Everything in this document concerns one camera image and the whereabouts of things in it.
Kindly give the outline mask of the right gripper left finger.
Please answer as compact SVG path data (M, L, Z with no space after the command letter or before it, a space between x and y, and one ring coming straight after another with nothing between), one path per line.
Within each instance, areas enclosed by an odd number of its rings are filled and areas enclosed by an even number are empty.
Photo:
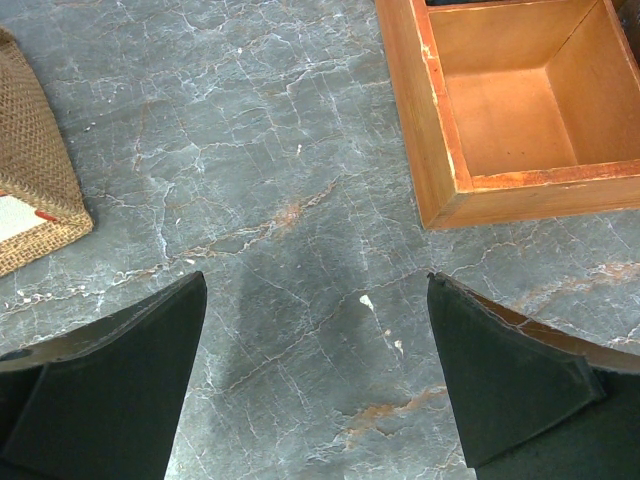
M4 479L162 479L207 305L196 271L1 357Z

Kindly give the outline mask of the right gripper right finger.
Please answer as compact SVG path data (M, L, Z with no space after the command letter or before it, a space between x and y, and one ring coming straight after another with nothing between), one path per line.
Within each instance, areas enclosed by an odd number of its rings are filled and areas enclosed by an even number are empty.
M639 358L429 276L429 320L479 479L636 479Z

